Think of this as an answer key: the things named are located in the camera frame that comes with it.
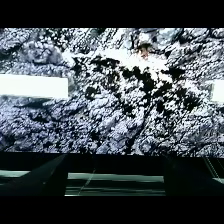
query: display screen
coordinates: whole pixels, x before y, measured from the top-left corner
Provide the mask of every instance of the display screen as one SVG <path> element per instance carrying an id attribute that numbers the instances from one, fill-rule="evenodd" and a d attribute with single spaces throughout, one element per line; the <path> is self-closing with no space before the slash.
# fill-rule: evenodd
<path id="1" fill-rule="evenodd" d="M 224 29 L 1 28 L 0 151 L 224 157 Z"/>

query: rock texture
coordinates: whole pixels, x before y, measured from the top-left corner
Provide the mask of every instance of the rock texture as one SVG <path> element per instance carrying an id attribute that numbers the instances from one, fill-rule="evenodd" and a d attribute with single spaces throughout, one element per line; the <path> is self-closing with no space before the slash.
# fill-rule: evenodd
<path id="1" fill-rule="evenodd" d="M 0 73 L 68 77 L 69 100 L 1 96 L 0 150 L 223 157 L 223 43 L 221 28 L 5 28 Z"/>

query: white rectangle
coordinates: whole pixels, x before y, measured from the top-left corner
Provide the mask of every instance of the white rectangle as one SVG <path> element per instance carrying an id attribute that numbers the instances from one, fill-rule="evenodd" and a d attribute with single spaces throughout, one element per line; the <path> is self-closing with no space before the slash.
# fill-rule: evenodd
<path id="1" fill-rule="evenodd" d="M 38 98 L 68 98 L 68 79 L 0 74 L 0 95 Z"/>
<path id="2" fill-rule="evenodd" d="M 212 101 L 224 102 L 224 80 L 215 80 L 212 89 Z"/>

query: screen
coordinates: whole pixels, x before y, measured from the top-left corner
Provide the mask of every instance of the screen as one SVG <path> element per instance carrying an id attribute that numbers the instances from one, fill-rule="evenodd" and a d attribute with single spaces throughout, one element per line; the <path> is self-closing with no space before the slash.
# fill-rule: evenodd
<path id="1" fill-rule="evenodd" d="M 223 28 L 2 28 L 0 151 L 224 157 Z"/>

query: glass surface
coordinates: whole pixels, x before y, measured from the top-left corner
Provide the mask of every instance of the glass surface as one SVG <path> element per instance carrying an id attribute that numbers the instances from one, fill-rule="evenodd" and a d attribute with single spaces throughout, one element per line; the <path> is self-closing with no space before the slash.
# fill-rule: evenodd
<path id="1" fill-rule="evenodd" d="M 0 81 L 64 78 L 68 98 L 45 94 L 53 81 L 0 83 L 0 151 L 223 158 L 223 39 L 222 28 L 1 29 Z"/>

